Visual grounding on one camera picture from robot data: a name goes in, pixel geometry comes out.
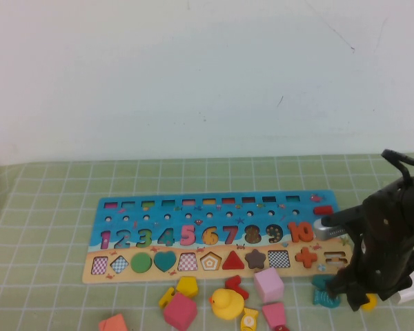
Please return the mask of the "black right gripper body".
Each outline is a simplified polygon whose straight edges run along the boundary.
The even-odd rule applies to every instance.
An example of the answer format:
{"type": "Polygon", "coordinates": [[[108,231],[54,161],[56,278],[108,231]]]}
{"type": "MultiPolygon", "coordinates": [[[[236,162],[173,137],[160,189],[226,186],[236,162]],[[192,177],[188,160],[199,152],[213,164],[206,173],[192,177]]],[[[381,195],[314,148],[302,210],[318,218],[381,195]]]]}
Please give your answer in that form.
{"type": "Polygon", "coordinates": [[[362,204],[326,218],[328,227],[341,226],[354,248],[350,263],[326,284],[335,297],[348,285],[373,293],[373,282],[410,279],[414,271],[414,179],[398,179],[365,198],[362,204]]]}

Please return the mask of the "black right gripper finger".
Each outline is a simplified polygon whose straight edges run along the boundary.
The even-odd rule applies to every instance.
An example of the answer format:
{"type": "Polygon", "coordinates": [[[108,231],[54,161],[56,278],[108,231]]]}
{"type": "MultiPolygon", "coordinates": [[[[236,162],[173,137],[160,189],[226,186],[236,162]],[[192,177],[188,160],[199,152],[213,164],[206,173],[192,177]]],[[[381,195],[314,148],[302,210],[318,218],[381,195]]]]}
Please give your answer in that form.
{"type": "Polygon", "coordinates": [[[387,300],[400,290],[405,290],[411,286],[410,279],[399,279],[395,283],[376,280],[373,282],[373,293],[377,294],[381,300],[387,300]]]}
{"type": "Polygon", "coordinates": [[[345,288],[347,301],[351,309],[356,312],[360,307],[368,303],[366,288],[362,285],[348,285],[345,288]]]}

